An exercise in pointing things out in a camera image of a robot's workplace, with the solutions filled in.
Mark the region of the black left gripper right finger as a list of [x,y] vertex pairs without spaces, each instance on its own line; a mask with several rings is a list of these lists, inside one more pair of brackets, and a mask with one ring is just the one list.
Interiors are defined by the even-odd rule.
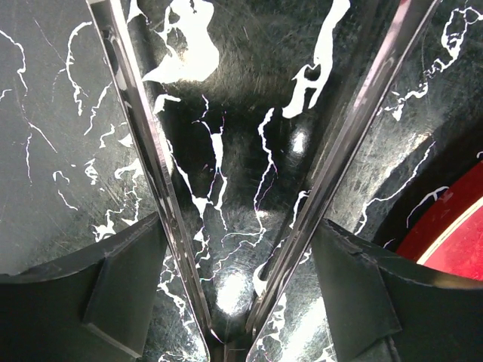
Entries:
[[339,361],[480,361],[482,283],[364,241],[328,219],[311,240]]

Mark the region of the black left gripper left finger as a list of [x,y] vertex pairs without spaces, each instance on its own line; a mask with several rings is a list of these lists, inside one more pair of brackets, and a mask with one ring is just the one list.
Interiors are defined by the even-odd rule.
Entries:
[[1,359],[140,358],[166,248],[152,213],[96,244],[2,275]]

